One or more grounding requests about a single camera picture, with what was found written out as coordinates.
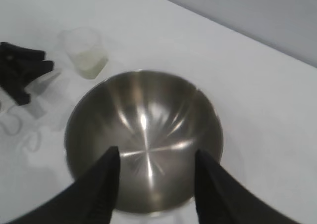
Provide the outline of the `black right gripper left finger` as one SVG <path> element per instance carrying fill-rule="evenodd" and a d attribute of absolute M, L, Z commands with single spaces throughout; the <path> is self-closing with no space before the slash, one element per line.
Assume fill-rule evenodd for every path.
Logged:
<path fill-rule="evenodd" d="M 108 224 L 119 188 L 120 155 L 110 147 L 73 184 L 13 224 Z"/>

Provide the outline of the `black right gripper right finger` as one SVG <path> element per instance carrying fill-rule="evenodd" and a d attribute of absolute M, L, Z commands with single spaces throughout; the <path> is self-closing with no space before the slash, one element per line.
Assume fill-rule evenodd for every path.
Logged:
<path fill-rule="evenodd" d="M 233 178 L 208 152 L 195 153 L 194 198 L 200 224 L 296 224 Z"/>

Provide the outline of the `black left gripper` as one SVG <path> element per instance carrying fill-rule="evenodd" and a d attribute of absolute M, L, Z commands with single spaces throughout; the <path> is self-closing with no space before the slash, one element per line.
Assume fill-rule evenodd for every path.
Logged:
<path fill-rule="evenodd" d="M 45 51 L 24 48 L 8 42 L 0 43 L 0 54 L 9 58 L 21 59 L 9 62 L 0 61 L 0 87 L 19 106 L 29 104 L 30 95 L 25 91 L 25 87 L 35 79 L 53 71 L 54 62 L 45 60 Z"/>

